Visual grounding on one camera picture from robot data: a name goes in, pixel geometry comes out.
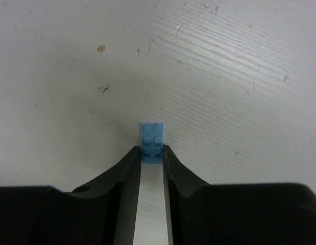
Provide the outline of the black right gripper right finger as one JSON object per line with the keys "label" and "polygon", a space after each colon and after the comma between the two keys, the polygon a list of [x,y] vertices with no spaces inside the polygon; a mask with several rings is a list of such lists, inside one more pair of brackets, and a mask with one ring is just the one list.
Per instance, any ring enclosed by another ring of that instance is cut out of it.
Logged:
{"label": "black right gripper right finger", "polygon": [[169,244],[316,244],[316,195],[303,184],[212,185],[162,151]]}

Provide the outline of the light blue lego plate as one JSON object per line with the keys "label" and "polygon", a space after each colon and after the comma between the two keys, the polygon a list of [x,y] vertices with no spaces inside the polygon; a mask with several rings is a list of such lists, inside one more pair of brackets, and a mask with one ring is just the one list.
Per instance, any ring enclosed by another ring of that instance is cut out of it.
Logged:
{"label": "light blue lego plate", "polygon": [[163,123],[140,124],[141,163],[161,164],[163,149]]}

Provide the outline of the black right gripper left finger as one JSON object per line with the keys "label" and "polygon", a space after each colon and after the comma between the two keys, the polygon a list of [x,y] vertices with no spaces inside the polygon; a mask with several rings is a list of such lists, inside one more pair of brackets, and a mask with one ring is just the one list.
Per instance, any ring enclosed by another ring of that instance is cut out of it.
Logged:
{"label": "black right gripper left finger", "polygon": [[71,192],[0,187],[0,244],[132,244],[141,150]]}

